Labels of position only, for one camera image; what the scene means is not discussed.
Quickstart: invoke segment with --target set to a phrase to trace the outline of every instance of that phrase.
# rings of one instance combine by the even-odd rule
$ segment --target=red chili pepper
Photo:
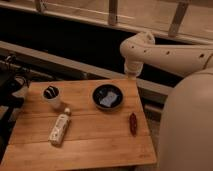
[[[133,136],[137,134],[137,117],[134,113],[129,116],[129,128]]]

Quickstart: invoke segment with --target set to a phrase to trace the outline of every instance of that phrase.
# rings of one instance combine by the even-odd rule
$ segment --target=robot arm
[[[212,170],[213,45],[154,45],[152,34],[143,32],[125,40],[120,50],[129,76],[138,76],[147,63],[186,77],[164,105],[157,170]]]
[[[129,76],[139,76],[143,63],[181,77],[213,66],[213,45],[155,45],[149,31],[124,40],[120,52]]]

